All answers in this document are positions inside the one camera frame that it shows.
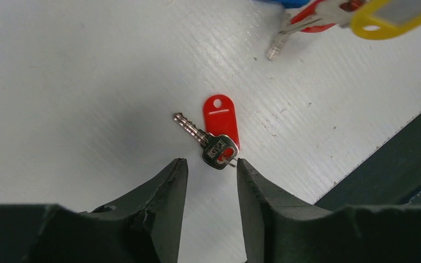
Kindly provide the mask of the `key with red tag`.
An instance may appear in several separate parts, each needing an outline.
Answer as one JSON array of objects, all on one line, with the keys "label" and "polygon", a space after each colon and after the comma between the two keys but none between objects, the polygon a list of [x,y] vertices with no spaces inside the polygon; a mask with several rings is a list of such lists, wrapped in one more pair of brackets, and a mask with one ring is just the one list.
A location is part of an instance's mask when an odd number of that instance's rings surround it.
[{"label": "key with red tag", "polygon": [[202,148],[202,159],[210,167],[235,168],[240,150],[235,105],[224,94],[210,96],[203,104],[204,129],[200,129],[183,113],[174,113],[173,121],[195,139]]}]

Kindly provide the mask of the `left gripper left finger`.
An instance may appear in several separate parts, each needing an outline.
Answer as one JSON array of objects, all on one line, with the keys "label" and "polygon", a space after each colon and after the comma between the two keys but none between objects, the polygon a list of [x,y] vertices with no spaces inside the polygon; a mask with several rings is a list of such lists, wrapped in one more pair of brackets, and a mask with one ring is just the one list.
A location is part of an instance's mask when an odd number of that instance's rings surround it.
[{"label": "left gripper left finger", "polygon": [[177,158],[91,212],[0,204],[0,262],[177,262],[187,179]]}]

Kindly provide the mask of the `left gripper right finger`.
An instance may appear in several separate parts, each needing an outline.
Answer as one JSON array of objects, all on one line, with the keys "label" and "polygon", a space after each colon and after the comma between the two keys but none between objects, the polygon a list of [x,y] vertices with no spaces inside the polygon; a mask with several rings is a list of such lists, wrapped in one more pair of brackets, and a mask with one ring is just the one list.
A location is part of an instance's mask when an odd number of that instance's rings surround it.
[{"label": "left gripper right finger", "polygon": [[248,262],[421,262],[421,205],[309,204],[237,161]]}]

